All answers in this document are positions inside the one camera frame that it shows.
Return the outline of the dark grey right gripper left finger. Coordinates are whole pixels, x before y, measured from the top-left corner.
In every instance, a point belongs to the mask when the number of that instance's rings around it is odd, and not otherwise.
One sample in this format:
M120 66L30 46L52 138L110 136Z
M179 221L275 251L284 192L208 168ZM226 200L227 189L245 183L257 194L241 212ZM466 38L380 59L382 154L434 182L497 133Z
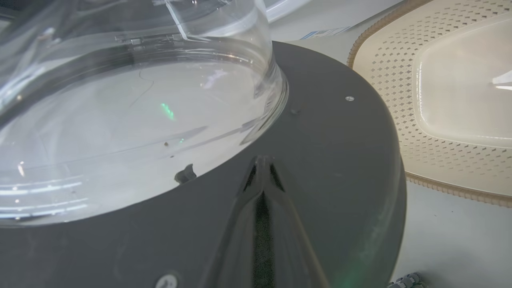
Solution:
M200 281L200 288L252 287L256 210L262 195L263 169L263 156L251 159L234 197L220 242Z

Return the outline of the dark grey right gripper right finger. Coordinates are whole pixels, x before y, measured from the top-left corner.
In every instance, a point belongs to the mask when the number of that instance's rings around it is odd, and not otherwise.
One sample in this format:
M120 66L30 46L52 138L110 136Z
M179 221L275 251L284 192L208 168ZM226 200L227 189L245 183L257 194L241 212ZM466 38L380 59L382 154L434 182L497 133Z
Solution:
M329 288L284 172L272 157L264 158L264 199L269 211L276 288Z

